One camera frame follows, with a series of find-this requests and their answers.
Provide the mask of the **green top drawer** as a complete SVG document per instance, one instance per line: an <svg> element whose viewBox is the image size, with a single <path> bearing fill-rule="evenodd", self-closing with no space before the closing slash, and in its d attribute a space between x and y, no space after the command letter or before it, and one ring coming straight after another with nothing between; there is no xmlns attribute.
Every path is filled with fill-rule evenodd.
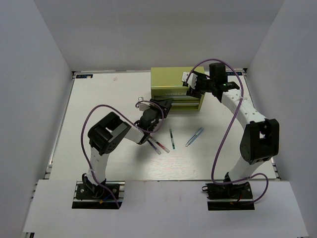
<svg viewBox="0 0 317 238"><path fill-rule="evenodd" d="M191 96L186 96L186 95L181 95L181 96L175 96L175 95L167 95L167 96L153 96L152 99L154 100L167 100L167 99L173 99L174 102L199 102L200 99L191 97Z"/></svg>

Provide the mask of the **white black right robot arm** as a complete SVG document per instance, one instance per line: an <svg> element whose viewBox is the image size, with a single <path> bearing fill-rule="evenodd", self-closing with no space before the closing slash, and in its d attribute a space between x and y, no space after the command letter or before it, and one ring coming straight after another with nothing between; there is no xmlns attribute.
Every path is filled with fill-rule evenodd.
<svg viewBox="0 0 317 238"><path fill-rule="evenodd" d="M279 122L276 119L267 119L247 101L241 80L228 81L227 67L226 63L212 59L209 75L199 73L193 68L182 76L183 86L188 87L188 96L200 98L211 93L232 112L233 118L222 138L221 146L224 145L234 121L237 120L244 130L239 147L240 158L235 166L225 175L224 181L213 179L207 184L208 191L212 193L211 199L240 196L249 179L257 176L256 169L279 151Z"/></svg>

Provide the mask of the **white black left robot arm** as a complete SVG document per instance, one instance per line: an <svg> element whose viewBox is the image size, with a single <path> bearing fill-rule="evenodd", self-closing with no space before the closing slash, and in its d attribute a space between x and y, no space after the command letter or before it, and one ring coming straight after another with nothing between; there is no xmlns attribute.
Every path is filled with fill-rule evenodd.
<svg viewBox="0 0 317 238"><path fill-rule="evenodd" d="M97 105L87 115L81 131L80 143L83 154L88 162L89 170L83 174L82 181L89 194L99 198L108 191L106 188L106 166L109 155L123 139L142 145L150 139L151 134L160 130L163 121L172 107L173 99L139 100L135 107L143 112L136 122L132 122L120 111L110 105ZM92 113L101 107L112 111L93 125L88 131L91 156L88 157L84 148L84 132Z"/></svg>

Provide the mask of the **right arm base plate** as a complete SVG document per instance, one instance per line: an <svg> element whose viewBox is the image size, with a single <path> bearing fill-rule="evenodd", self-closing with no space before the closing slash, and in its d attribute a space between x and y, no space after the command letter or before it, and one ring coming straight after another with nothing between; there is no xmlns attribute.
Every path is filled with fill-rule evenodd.
<svg viewBox="0 0 317 238"><path fill-rule="evenodd" d="M202 192L207 194L209 211L243 211L255 209L249 182L228 185L206 183L202 187Z"/></svg>

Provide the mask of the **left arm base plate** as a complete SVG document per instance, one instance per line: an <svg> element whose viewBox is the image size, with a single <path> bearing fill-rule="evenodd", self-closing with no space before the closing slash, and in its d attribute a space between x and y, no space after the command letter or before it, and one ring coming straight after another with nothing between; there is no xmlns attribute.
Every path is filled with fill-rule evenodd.
<svg viewBox="0 0 317 238"><path fill-rule="evenodd" d="M109 181L105 183L105 186L111 190L119 206L117 206L114 198L106 189L101 188L101 191L94 194L82 181L77 181L72 201L72 209L119 209L124 198L125 182Z"/></svg>

